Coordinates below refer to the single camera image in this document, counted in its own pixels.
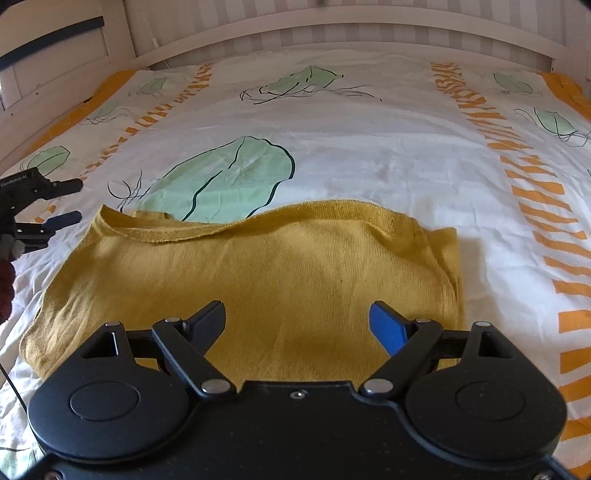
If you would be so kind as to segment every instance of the white headboard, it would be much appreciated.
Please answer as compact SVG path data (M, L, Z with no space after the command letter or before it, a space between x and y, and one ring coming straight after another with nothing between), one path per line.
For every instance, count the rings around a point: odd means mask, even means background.
M451 11L398 5L339 5L245 18L203 29L162 46L156 35L151 33L153 48L140 56L135 54L126 13L126 3L130 2L127 5L130 7L134 1L25 0L0 16L0 63L3 56L19 48L22 52L23 46L38 43L39 39L47 38L47 35L51 37L56 31L67 31L72 25L88 25L84 23L88 21L94 21L95 26L97 21L103 25L100 29L75 39L63 40L23 58L0 72L1 95L7 107L6 111L0 112L0 171L18 159L19 151L36 132L91 97L100 83L117 70L147 68L220 42L269 32L281 33L286 29L352 24L443 29L479 35L543 55L551 60L552 71L571 75L579 83L584 83L587 76L591 77L591 59L587 48L589 43L591 49L591 14L577 0L564 0L565 44L511 25ZM195 1L211 4L218 0ZM177 3L167 1L166 4L171 7ZM480 63L505 69L524 68L510 60L441 46L395 41L357 42L355 46L431 57L438 61Z

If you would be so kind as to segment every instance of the yellow towel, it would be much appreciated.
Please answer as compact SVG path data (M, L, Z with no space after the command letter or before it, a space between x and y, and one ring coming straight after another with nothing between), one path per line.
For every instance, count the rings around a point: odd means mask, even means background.
M453 228L355 201L292 205L227 225L104 206L45 293L20 351L48 377L102 323L146 329L211 300L226 330L207 358L245 380L352 380L388 357L368 310L463 323Z

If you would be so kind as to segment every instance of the dark red fabric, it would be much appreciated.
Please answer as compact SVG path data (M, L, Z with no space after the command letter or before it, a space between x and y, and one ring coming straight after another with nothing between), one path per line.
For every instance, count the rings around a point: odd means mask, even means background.
M14 267L7 260L0 260L0 322L8 320L14 298Z

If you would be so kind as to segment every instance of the wooden bed headboard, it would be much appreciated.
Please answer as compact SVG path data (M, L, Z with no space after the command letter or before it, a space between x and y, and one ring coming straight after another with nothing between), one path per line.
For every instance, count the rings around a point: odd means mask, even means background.
M385 5L345 5L304 8L235 21L189 35L136 56L124 0L24 0L0 16L0 82L5 111L0 112L0 172L18 161L23 146L41 129L93 95L110 74L122 69L143 69L195 49L253 34L333 24L417 25L479 35L525 48L551 59L554 72L583 83L591 79L591 14L578 0L563 0L566 12L566 45L510 25L470 15L428 8ZM64 50L63 70L41 83L27 83L31 69L47 69L48 53L88 32L93 47L75 63ZM526 67L508 60L455 48L395 42L355 43L371 48L440 61L459 61L503 69Z

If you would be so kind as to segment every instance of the orange pattern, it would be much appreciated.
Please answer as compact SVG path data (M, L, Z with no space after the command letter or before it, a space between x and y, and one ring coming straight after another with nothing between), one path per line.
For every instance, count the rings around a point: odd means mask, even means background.
M137 72L137 70L121 70L107 78L100 84L96 89L95 94L88 101L72 110L65 118L53 125L40 138L35 140L29 146L27 152L21 157L21 160L53 140L58 135L67 132L70 128L82 122L82 120L113 96L135 72Z
M585 98L583 90L573 79L561 73L540 73L540 75L558 100L562 100L591 122L591 102Z
M591 328L591 310L575 310L558 314L558 332L574 332Z
M199 91L201 91L202 89L207 88L209 86L209 79L211 78L211 74L210 74L211 69L212 69L212 66L209 63L201 65L199 67L197 74L195 75L195 77L191 81L191 83L173 101L178 104L183 103L185 100L187 100L195 95L195 93L191 92L190 89L193 89L193 88L199 86L200 87ZM91 112L96 110L99 106L100 106L100 104L95 106L91 110ZM173 108L174 108L174 105L170 105L169 103L164 103L162 105L158 105L158 106L150 109L146 113L146 115L143 115L142 117L140 117L139 120L134 122L134 126L125 128L124 131L125 131L126 135L124 134L124 135L120 136L119 139L117 140L116 144L110 145L107 149L102 151L101 154L99 155L99 160L89 163L86 166L86 169L84 170L84 172L82 174L80 174L78 176L78 178L80 178L82 180L86 180L88 178L88 174L93 172L94 170L96 170L105 161L107 161L111 157L111 155L116 153L119 146L122 143L126 142L128 140L128 138L133 137L134 135L140 133L143 129L149 128L152 125L157 124L158 122L160 122L163 118L165 118L168 115L168 113L166 113L166 111L171 110ZM45 212L43 212L41 215L35 217L34 220L37 223L45 222L45 220L47 220L47 218L53 212L56 211L56 206L59 201L60 201L60 199L54 200L54 203L50 204L47 207L47 209L45 210Z
M576 229L579 220L574 216L561 216L545 209L545 206L554 206L572 213L570 205L562 198L565 195L564 187L558 181L539 180L536 176L548 176L558 178L548 168L538 155L530 153L533 147L521 138L515 130L508 125L506 118L492 106L484 96L471 89L462 78L460 67L455 64L431 64L435 76L435 85L439 91L453 98L459 111L474 127L482 133L486 144L494 150L502 152L499 159L505 166L505 174L511 182L511 192L520 200L526 200L537 204L538 208L530 206L522 201L518 202L525 219L535 230L534 239L544 247L560 251L570 255L591 258L591 251L580 245L587 239L587 234L580 228ZM575 110L591 121L591 103L584 102L579 90L573 87L573 82L564 76L544 75L546 83L554 94L568 103ZM518 186L521 182L527 182L532 189L524 189ZM572 237L573 242L565 242L548 238L542 235L564 235ZM544 257L548 267L560 270L553 280L557 294L591 297L591 285L575 281L566 281L565 275L591 276L591 269L567 265L550 257ZM560 312L558 314L558 331L560 333L574 330L591 329L591 310L576 310ZM562 352L560 355L561 373L570 372L591 362L591 346L578 350ZM576 401L581 398L591 397L591 376L560 387L560 392L566 401ZM573 438L591 433L591 419L573 420L568 423L563 438ZM571 470L575 475L587 476L591 473L591 459L577 468Z

